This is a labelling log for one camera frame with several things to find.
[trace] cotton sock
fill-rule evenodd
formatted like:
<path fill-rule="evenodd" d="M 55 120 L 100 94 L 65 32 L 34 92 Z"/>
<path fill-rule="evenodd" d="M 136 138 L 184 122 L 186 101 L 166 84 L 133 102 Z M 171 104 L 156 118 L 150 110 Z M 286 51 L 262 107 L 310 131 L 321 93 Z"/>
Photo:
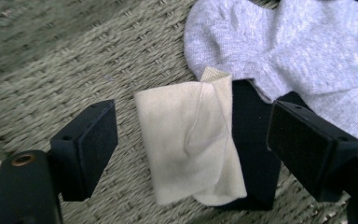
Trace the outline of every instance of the cotton sock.
<path fill-rule="evenodd" d="M 263 102 L 248 80 L 232 83 L 232 136 L 240 157 L 247 197 L 219 206 L 224 210 L 269 210 L 281 170 L 281 160 L 267 149 L 272 105 Z M 308 108 L 295 92 L 279 100 Z"/>
<path fill-rule="evenodd" d="M 251 79 L 269 104 L 296 91 L 358 138 L 358 2 L 282 0 L 271 10 L 199 0 L 187 18 L 185 56 L 198 79 L 205 66 Z"/>
<path fill-rule="evenodd" d="M 246 196 L 228 126 L 231 77 L 209 68 L 205 74 L 202 82 L 135 94 L 158 204 L 194 195 L 221 205 Z"/>

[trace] wicker weave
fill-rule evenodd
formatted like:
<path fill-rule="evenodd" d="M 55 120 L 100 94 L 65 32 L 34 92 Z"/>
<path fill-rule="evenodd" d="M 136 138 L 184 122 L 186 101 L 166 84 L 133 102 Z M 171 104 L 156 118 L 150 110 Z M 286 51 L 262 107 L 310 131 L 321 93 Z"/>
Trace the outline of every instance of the wicker weave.
<path fill-rule="evenodd" d="M 47 151 L 49 138 L 87 105 L 116 99 L 117 150 L 93 198 L 62 204 L 65 223 L 346 223 L 347 196 L 316 203 L 285 168 L 269 212 L 222 212 L 190 198 L 156 205 L 133 94 L 195 80 L 183 55 L 193 4 L 0 1 L 2 149 Z"/>

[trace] gray sock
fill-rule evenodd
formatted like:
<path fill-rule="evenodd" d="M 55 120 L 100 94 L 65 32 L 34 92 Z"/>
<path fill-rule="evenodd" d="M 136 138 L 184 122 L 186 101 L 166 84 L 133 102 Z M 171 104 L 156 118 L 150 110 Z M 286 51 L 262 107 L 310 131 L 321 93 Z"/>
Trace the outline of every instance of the gray sock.
<path fill-rule="evenodd" d="M 206 66 L 252 79 L 267 103 L 296 91 L 319 116 L 358 138 L 358 2 L 199 0 L 185 29 L 198 79 Z"/>

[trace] fabric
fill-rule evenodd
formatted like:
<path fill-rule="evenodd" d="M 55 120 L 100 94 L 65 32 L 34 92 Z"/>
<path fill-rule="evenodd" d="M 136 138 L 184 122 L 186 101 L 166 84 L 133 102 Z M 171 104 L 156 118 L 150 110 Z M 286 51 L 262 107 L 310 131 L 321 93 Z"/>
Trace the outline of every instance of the fabric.
<path fill-rule="evenodd" d="M 281 160 L 267 149 L 272 105 L 260 99 L 248 80 L 233 81 L 232 92 L 232 137 L 240 157 L 248 195 L 218 208 L 270 210 L 281 170 Z M 295 92 L 290 92 L 279 100 L 308 108 Z"/>
<path fill-rule="evenodd" d="M 231 76 L 207 68 L 202 81 L 135 94 L 158 204 L 194 195 L 220 205 L 246 196 L 230 130 Z"/>
<path fill-rule="evenodd" d="M 270 10 L 199 0 L 187 18 L 185 56 L 198 79 L 205 66 L 252 79 L 269 104 L 296 91 L 358 138 L 358 2 L 282 0 Z"/>

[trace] sock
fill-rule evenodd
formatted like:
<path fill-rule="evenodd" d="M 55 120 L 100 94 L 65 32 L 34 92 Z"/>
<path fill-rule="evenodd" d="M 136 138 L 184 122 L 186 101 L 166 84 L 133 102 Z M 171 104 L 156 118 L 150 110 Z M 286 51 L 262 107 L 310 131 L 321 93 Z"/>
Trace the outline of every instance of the sock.
<path fill-rule="evenodd" d="M 202 75 L 201 82 L 208 82 L 214 86 L 217 98 L 223 108 L 223 116 L 228 127 L 229 138 L 227 140 L 223 171 L 219 181 L 212 188 L 194 194 L 194 197 L 197 201 L 206 205 L 226 204 L 246 196 L 240 160 L 231 137 L 232 79 L 227 73 L 207 67 Z"/>
<path fill-rule="evenodd" d="M 271 10 L 199 0 L 187 18 L 185 56 L 198 79 L 205 66 L 251 79 L 269 104 L 296 91 L 358 138 L 358 2 L 282 0 Z"/>
<path fill-rule="evenodd" d="M 227 123 L 231 77 L 214 79 L 218 72 L 208 71 L 211 83 L 187 82 L 135 94 L 158 204 L 194 195 L 205 205 L 220 205 L 246 196 Z"/>
<path fill-rule="evenodd" d="M 232 83 L 232 137 L 240 157 L 246 198 L 217 208 L 224 210 L 269 210 L 281 170 L 281 160 L 267 149 L 267 133 L 272 105 L 263 102 L 248 80 Z M 279 100 L 308 108 L 295 92 Z"/>

